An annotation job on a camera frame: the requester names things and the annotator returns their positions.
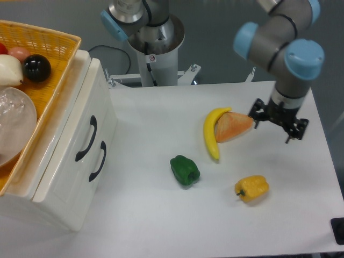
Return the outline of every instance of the gray floor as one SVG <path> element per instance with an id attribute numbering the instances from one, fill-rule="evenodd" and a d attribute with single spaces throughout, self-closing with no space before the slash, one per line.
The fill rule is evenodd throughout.
<path id="1" fill-rule="evenodd" d="M 312 90 L 328 140 L 335 170 L 344 189 L 344 123 L 336 121 L 344 112 L 344 10 L 343 0 L 320 0 L 319 20 L 300 36 L 313 39 L 325 50 L 323 72 Z M 99 13 L 108 0 L 45 0 L 1 2 L 0 19 L 12 20 L 64 31 L 82 38 L 81 49 L 96 45 L 119 47 L 129 52 L 132 66 L 129 73 L 138 73 L 134 53 L 127 43 L 116 42 L 105 30 Z M 185 26 L 186 36 L 179 55 L 179 70 L 192 63 L 202 66 L 200 83 L 242 82 L 252 70 L 252 64 L 238 57 L 232 48 L 234 35 L 245 22 L 263 24 L 267 14 L 254 0 L 171 0 L 170 12 Z M 96 49 L 92 57 L 99 58 L 111 75 L 123 74 L 127 57 L 109 49 Z M 261 69 L 255 80 L 274 80 Z"/>

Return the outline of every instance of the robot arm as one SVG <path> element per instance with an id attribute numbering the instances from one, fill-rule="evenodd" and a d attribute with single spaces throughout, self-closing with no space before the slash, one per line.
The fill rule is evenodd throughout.
<path id="1" fill-rule="evenodd" d="M 307 119 L 296 114 L 324 62 L 324 51 L 314 41 L 297 39 L 320 14 L 318 0 L 257 0 L 269 13 L 263 26 L 246 23 L 234 39 L 234 50 L 277 80 L 267 105 L 257 99 L 249 116 L 269 120 L 286 131 L 288 139 L 301 140 Z"/>
<path id="2" fill-rule="evenodd" d="M 101 13 L 104 26 L 119 41 L 144 26 L 160 26 L 168 18 L 168 0 L 113 0 Z"/>
<path id="3" fill-rule="evenodd" d="M 101 13 L 106 29 L 135 50 L 143 87 L 178 83 L 177 50 L 185 36 L 168 0 L 113 0 Z"/>

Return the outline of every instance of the red ball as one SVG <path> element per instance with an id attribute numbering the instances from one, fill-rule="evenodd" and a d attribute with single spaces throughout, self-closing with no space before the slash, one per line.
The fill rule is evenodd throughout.
<path id="1" fill-rule="evenodd" d="M 0 43 L 0 55 L 7 55 L 7 48 L 4 44 Z"/>

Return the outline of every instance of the yellow bell pepper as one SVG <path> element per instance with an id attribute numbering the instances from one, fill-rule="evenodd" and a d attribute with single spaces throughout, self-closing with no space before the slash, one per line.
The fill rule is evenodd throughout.
<path id="1" fill-rule="evenodd" d="M 235 184 L 235 192 L 245 203 L 269 191 L 269 184 L 263 176 L 249 176 Z"/>

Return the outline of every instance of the green bell pepper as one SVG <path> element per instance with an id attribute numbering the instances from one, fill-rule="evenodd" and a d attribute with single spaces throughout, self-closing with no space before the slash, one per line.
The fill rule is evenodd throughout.
<path id="1" fill-rule="evenodd" d="M 174 176 L 181 185 L 191 185 L 199 179 L 200 172 L 193 160 L 178 155 L 170 160 L 170 164 Z"/>

